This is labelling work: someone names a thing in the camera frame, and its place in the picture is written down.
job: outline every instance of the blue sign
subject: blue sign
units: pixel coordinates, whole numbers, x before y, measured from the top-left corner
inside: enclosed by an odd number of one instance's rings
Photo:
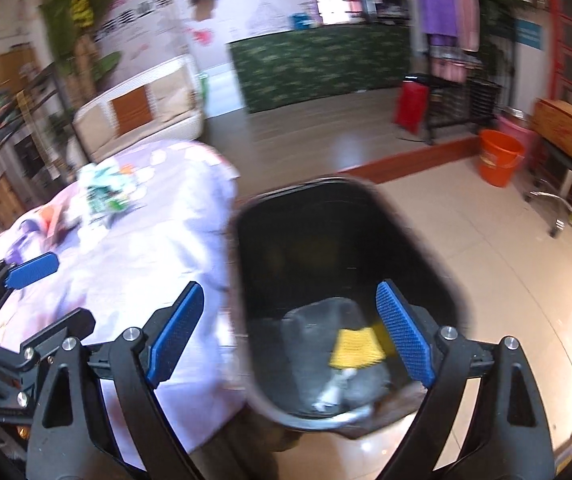
[[[526,20],[515,20],[517,43],[541,50],[541,25]]]

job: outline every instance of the wall mural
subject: wall mural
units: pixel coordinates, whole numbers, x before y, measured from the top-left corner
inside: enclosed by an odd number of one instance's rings
[[[290,16],[316,15],[315,0],[115,0],[96,41],[120,50],[111,76],[118,84],[160,62],[190,52],[200,70],[230,61],[227,43],[288,30]]]

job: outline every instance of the yellow sponge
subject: yellow sponge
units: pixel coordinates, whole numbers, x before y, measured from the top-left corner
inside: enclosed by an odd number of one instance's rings
[[[391,345],[387,354],[395,352]],[[375,327],[366,327],[361,330],[347,330],[342,328],[337,334],[335,349],[330,359],[333,368],[344,370],[346,368],[365,368],[381,363],[386,358],[386,352],[381,348]]]

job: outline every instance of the wooden threshold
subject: wooden threshold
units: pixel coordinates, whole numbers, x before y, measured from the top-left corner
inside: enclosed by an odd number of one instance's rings
[[[473,136],[444,144],[436,144],[435,146],[426,146],[412,152],[397,153],[339,173],[365,178],[375,184],[382,184],[389,180],[430,170],[461,158],[468,158],[478,153],[479,137]]]

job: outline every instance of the purple towel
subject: purple towel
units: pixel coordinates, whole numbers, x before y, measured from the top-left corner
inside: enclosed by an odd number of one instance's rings
[[[419,0],[419,8],[423,31],[432,34],[432,44],[456,44],[458,34],[455,0]]]

